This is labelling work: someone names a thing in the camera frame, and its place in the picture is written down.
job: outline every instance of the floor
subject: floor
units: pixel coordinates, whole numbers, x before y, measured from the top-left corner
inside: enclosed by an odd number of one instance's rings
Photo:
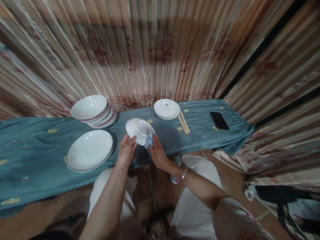
[[[205,157],[216,166],[221,182],[228,194],[239,201],[275,239],[291,239],[275,218],[256,199],[249,202],[243,194],[245,175],[241,174],[212,156],[212,150],[201,150],[191,154]],[[176,205],[182,185],[172,184],[167,173],[154,165],[144,166],[129,172],[130,177],[138,180],[133,201],[139,212],[141,222],[168,205]],[[1,239],[27,240],[41,233],[48,225],[76,213],[88,212],[89,197],[93,184],[57,195],[54,200],[28,204],[20,213],[10,218],[0,219]],[[81,223],[74,238],[77,239],[83,225]],[[164,232],[163,223],[154,224],[152,229]]]

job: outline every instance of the white pants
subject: white pants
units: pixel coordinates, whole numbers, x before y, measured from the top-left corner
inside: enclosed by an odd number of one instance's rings
[[[193,155],[183,155],[182,161],[193,171],[204,176],[222,188],[216,167],[210,161]],[[90,197],[88,218],[107,183],[113,168],[104,170],[96,182]],[[132,202],[130,179],[126,181],[126,192],[118,225],[117,239],[142,239],[143,229],[137,218]],[[213,211],[201,202],[189,189],[184,188],[175,208],[171,228],[171,238],[190,237],[199,239],[216,239],[213,228]]]

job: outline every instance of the wooden chopsticks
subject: wooden chopsticks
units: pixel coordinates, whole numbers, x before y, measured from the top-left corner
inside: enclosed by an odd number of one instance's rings
[[[190,130],[189,130],[189,127],[188,127],[188,125],[187,125],[186,119],[184,118],[182,112],[179,113],[178,119],[179,119],[179,122],[180,122],[180,124],[181,124],[181,126],[182,126],[182,129],[183,129],[183,131],[184,131],[184,134],[185,134],[185,135],[189,135]]]

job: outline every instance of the silver bangle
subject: silver bangle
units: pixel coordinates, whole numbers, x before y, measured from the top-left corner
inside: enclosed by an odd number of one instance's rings
[[[181,182],[181,183],[182,183],[182,181],[185,179],[185,177],[186,177],[186,175],[187,175],[187,171],[188,171],[188,169],[185,168],[184,171],[183,171],[182,177],[181,177],[181,179],[180,179],[180,182]]]

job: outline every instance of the black phone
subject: black phone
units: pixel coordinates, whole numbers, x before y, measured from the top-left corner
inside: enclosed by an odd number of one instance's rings
[[[210,112],[210,115],[214,121],[214,124],[218,129],[221,130],[230,130],[226,121],[223,119],[223,116],[221,113],[218,112]]]

